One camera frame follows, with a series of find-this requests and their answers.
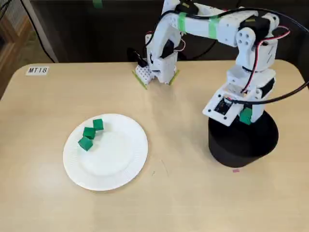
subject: label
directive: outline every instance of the label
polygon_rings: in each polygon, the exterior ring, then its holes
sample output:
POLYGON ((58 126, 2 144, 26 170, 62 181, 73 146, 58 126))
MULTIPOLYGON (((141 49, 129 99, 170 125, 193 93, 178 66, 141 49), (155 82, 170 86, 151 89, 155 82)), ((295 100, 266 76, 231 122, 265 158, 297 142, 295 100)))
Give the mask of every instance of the label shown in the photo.
POLYGON ((46 76, 48 73, 49 67, 48 66, 36 66, 36 67, 29 67, 26 76, 46 76))

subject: beige table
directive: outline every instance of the beige table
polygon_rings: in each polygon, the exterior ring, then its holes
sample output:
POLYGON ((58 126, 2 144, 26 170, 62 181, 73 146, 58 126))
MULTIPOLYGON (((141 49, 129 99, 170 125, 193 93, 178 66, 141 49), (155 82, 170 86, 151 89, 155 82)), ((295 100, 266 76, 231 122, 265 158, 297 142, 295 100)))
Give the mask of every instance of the beige table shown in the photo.
MULTIPOLYGON (((1 232, 308 232, 309 93, 267 106, 276 149, 233 173, 208 150, 202 110, 233 61, 179 62, 172 86, 148 90, 132 63, 48 64, 47 76, 16 71, 0 101, 1 232), (85 119, 119 113, 149 140, 141 173, 109 192, 66 175, 62 149, 85 119)), ((276 61, 272 97, 303 83, 276 61)))

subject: white robotic arm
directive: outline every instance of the white robotic arm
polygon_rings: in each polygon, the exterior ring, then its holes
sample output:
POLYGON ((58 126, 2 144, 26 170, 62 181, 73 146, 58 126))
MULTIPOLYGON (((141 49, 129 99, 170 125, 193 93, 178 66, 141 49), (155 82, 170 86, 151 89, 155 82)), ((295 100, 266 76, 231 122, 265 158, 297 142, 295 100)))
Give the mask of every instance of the white robotic arm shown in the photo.
MULTIPOLYGON (((175 10, 180 4, 186 5, 177 0, 165 0, 162 13, 175 10)), ((194 5, 198 8, 197 15, 213 16, 224 12, 198 3, 194 5)), ((159 82, 168 84, 176 71, 178 52, 174 48, 180 44, 183 33, 216 39, 223 44, 238 47, 236 65, 227 71, 227 82, 216 91, 203 110, 203 114, 229 126, 244 108, 244 105, 232 103, 229 99, 264 100, 274 88, 276 73, 269 67, 274 63, 278 40, 269 40, 261 46, 258 43, 273 37, 272 32, 278 27, 279 18, 269 13, 260 17, 259 20, 262 18, 263 22, 267 22, 266 31, 264 27, 260 33, 251 27, 258 23, 257 16, 257 11, 236 12, 211 19, 186 17, 182 13, 166 14, 157 24, 153 35, 145 36, 148 66, 137 66, 136 74, 144 84, 155 77, 159 82), (254 67, 256 52, 259 59, 254 67), (252 70, 256 73, 247 86, 252 70)), ((255 122, 263 111, 264 105, 253 105, 250 122, 255 122)))

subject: green cube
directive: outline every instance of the green cube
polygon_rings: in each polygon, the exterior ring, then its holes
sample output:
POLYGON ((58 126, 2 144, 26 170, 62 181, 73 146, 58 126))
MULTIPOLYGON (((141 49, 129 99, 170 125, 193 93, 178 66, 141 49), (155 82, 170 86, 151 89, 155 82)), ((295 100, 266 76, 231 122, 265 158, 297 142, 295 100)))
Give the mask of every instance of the green cube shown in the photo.
POLYGON ((96 131, 101 131, 104 129, 104 126, 103 126, 103 120, 102 119, 95 119, 93 120, 93 128, 96 130, 96 131))
POLYGON ((92 127, 85 127, 83 136, 87 137, 88 139, 94 139, 96 136, 96 130, 92 127))
POLYGON ((78 141, 78 144, 85 151, 88 151, 93 145, 92 140, 87 137, 83 137, 80 141, 78 141))
POLYGON ((250 108, 245 108, 241 111, 239 115, 239 120, 242 123, 245 123, 247 125, 251 124, 251 116, 252 116, 252 109, 250 108))

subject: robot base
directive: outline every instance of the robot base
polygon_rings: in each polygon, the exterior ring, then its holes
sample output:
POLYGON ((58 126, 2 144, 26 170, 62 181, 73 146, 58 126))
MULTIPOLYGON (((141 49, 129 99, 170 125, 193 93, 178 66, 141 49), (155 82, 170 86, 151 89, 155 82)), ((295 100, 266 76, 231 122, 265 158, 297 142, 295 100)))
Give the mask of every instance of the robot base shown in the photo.
POLYGON ((229 127, 209 118, 208 131, 211 154, 232 168, 246 166, 267 155, 279 139, 277 125, 265 111, 251 125, 240 122, 239 117, 229 127))

